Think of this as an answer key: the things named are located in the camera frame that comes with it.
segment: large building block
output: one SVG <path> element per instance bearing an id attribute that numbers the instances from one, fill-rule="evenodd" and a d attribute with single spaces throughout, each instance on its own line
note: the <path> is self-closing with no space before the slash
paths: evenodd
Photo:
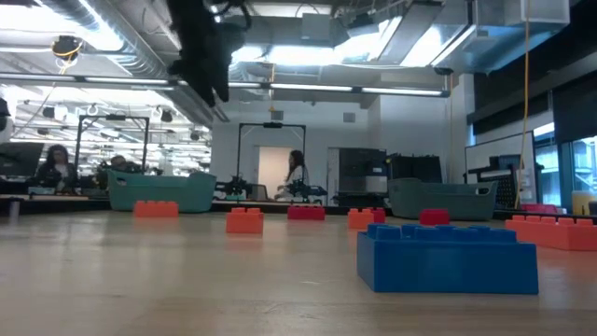
<path id="1" fill-rule="evenodd" d="M 371 210 L 363 209 L 359 212 L 358 209 L 351 209 L 348 212 L 348 229 L 366 230 L 367 225 L 375 223 L 374 216 Z"/>
<path id="2" fill-rule="evenodd" d="M 258 208 L 232 208 L 226 214 L 227 233 L 263 233 L 263 213 Z"/>
<path id="3" fill-rule="evenodd" d="M 371 224 L 356 267 L 376 292 L 538 293 L 535 245 L 510 230 Z"/>
<path id="4" fill-rule="evenodd" d="M 137 201 L 132 213 L 135 217 L 178 217 L 178 203 Z"/>
<path id="5" fill-rule="evenodd" d="M 373 213 L 374 223 L 385 223 L 385 209 L 384 208 L 368 208 Z"/>
<path id="6" fill-rule="evenodd" d="M 448 225 L 450 224 L 450 213 L 447 209 L 424 209 L 419 214 L 421 225 Z"/>
<path id="7" fill-rule="evenodd" d="M 323 206 L 288 206 L 288 219 L 326 220 L 326 209 Z"/>
<path id="8" fill-rule="evenodd" d="M 597 226 L 592 219 L 514 216 L 506 221 L 523 242 L 567 251 L 597 251 Z"/>

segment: orange toy brick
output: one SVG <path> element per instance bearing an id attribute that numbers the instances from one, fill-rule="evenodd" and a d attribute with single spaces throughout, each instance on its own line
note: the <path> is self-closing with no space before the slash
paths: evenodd
<path id="1" fill-rule="evenodd" d="M 263 233 L 263 213 L 258 208 L 232 208 L 226 214 L 227 233 Z"/>
<path id="2" fill-rule="evenodd" d="M 592 219 L 514 216 L 506 221 L 519 240 L 568 251 L 597 251 L 597 226 Z"/>
<path id="3" fill-rule="evenodd" d="M 135 217 L 178 217 L 178 203 L 137 201 L 133 214 Z"/>
<path id="4" fill-rule="evenodd" d="M 358 212 L 358 209 L 351 209 L 348 213 L 348 229 L 366 230 L 367 225 L 374 223 L 374 215 L 369 209 L 363 209 L 363 212 Z"/>

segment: robotic arm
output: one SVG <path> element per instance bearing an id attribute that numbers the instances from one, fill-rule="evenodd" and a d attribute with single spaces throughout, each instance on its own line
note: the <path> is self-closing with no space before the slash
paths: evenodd
<path id="1" fill-rule="evenodd" d="M 226 3 L 217 13 L 211 13 L 202 0 L 166 0 L 166 3 L 173 21 L 172 29 L 182 46 L 180 59 L 170 66 L 170 74 L 184 79 L 210 107 L 215 106 L 214 91 L 227 102 L 231 55 L 244 45 L 244 33 L 252 24 L 244 0 L 214 0 L 214 5 Z M 215 16 L 225 14 L 232 7 L 239 7 L 243 12 L 244 27 L 215 22 Z"/>

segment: woman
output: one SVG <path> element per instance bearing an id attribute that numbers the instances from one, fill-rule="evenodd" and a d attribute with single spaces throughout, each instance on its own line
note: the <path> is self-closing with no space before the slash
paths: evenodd
<path id="1" fill-rule="evenodd" d="M 46 161 L 39 167 L 35 175 L 43 187 L 64 191 L 75 187 L 76 169 L 68 162 L 68 151 L 64 146 L 54 145 L 48 148 Z"/>
<path id="2" fill-rule="evenodd" d="M 305 157 L 302 152 L 300 150 L 293 150 L 288 157 L 288 175 L 286 176 L 285 183 L 283 186 L 278 187 L 278 191 L 281 192 L 275 195 L 274 199 L 279 200 L 281 198 L 292 199 L 293 197 L 302 197 L 299 194 L 293 194 L 291 192 L 299 191 L 293 190 L 292 186 L 300 187 L 300 184 L 302 184 L 302 186 L 309 186 L 309 172 L 305 166 Z"/>

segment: white shirt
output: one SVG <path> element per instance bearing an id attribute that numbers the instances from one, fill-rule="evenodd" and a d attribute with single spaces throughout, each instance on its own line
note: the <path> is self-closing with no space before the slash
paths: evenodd
<path id="1" fill-rule="evenodd" d="M 293 183 L 293 181 L 302 181 L 305 184 L 305 186 L 309 186 L 309 171 L 307 169 L 303 169 L 302 166 L 295 168 L 288 180 L 284 181 L 284 190 L 280 192 L 280 196 L 282 196 L 282 201 L 289 201 L 293 198 L 297 201 L 302 200 L 302 196 L 293 195 L 288 190 L 288 186 L 290 186 Z"/>

